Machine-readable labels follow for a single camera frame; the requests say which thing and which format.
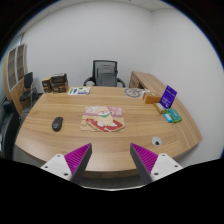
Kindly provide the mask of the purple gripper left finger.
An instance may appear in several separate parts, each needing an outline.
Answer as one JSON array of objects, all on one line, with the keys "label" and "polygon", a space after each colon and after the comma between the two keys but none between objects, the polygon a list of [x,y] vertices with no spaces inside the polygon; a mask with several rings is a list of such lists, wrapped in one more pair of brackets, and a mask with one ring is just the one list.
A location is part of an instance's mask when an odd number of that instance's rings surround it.
[{"label": "purple gripper left finger", "polygon": [[88,143],[66,155],[56,154],[42,169],[73,183],[80,183],[92,154],[92,144]]}]

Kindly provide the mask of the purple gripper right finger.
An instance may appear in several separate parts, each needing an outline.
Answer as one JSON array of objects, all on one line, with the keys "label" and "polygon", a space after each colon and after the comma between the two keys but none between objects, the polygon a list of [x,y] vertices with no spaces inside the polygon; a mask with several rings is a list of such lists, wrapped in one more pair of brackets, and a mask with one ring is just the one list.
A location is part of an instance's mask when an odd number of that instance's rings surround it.
[{"label": "purple gripper right finger", "polygon": [[130,154],[143,184],[149,184],[182,169],[166,153],[156,154],[134,143],[130,144]]}]

